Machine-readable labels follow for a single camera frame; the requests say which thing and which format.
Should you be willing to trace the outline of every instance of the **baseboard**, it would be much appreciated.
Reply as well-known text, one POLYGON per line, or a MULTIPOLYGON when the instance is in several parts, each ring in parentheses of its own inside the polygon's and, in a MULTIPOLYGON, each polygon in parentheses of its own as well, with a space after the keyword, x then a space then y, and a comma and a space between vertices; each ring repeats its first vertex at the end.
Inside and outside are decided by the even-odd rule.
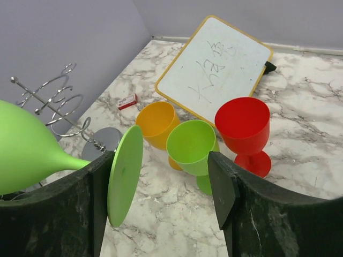
MULTIPOLYGON (((170 41, 170 42, 179 42, 179 43, 186 43, 189 37, 181 37, 181 36, 152 36, 154 40, 161 40, 161 41, 170 41)), ((300 46, 290 46, 286 44, 274 44, 274 43, 266 43, 267 46, 270 46, 274 50, 279 51, 286 51, 286 52, 312 52, 314 54, 322 54, 322 55, 336 55, 336 56, 343 56, 343 50, 334 50, 334 49, 324 49, 324 48, 314 48, 314 47, 300 47, 300 46)))

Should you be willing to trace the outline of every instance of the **red cup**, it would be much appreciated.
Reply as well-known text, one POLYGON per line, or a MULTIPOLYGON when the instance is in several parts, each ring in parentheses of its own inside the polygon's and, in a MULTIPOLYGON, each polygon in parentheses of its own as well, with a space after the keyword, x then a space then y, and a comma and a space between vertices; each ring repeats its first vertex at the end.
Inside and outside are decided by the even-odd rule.
POLYGON ((270 111, 264 102, 233 99, 219 108, 214 123, 225 145, 237 154, 237 165, 261 177, 268 175, 272 162, 262 150, 270 134, 270 111))

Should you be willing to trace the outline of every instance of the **marble countertop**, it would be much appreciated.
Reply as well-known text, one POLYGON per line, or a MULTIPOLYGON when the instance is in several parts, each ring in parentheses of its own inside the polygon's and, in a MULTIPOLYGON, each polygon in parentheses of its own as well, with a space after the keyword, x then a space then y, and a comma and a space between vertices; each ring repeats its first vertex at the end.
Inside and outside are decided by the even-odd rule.
MULTIPOLYGON (((154 84, 182 47, 151 41, 79 120, 92 118, 93 132, 135 123, 147 104, 162 100, 154 84), (139 103, 119 111, 117 101, 136 93, 139 103)), ((255 97, 271 111, 271 135, 264 150, 272 159, 267 180, 290 190, 332 199, 343 194, 343 61, 311 54, 274 54, 276 72, 264 75, 255 97)), ((194 117, 178 108, 181 120, 194 117)), ((81 156, 81 137, 61 140, 81 156)), ((234 154, 220 143, 221 152, 234 154)), ((47 179, 53 181, 68 171, 47 179)), ((144 142, 143 167, 131 209, 119 228, 107 225, 102 257, 227 256, 213 200, 195 177, 170 168, 167 153, 144 142)))

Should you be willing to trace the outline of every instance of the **chinese characters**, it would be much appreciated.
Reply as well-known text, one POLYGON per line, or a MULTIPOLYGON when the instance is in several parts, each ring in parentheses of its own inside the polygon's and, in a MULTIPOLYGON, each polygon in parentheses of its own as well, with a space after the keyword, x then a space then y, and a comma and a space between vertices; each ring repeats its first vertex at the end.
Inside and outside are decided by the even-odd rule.
POLYGON ((225 47, 221 42, 211 43, 207 41, 207 43, 212 51, 213 58, 206 59, 203 62, 196 61, 207 80, 202 86, 197 84, 197 89, 192 87, 189 88, 197 92, 199 99, 203 98, 207 102, 211 103, 211 101, 202 94, 202 91, 216 85, 220 79, 220 75, 225 72, 226 67, 223 65, 223 62, 225 63, 225 60, 227 60, 229 56, 235 55, 235 50, 233 47, 225 47))

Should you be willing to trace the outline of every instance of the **yellow cup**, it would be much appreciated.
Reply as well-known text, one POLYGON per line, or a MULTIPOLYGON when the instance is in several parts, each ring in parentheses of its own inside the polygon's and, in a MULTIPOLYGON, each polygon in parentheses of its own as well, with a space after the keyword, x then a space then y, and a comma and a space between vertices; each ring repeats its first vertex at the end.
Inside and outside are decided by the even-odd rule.
MULTIPOLYGON (((144 139, 160 150, 167 150, 169 134, 180 123, 174 107, 162 101, 147 105, 136 119, 136 125, 141 128, 144 139)), ((182 170, 170 157, 168 161, 173 169, 182 170)))

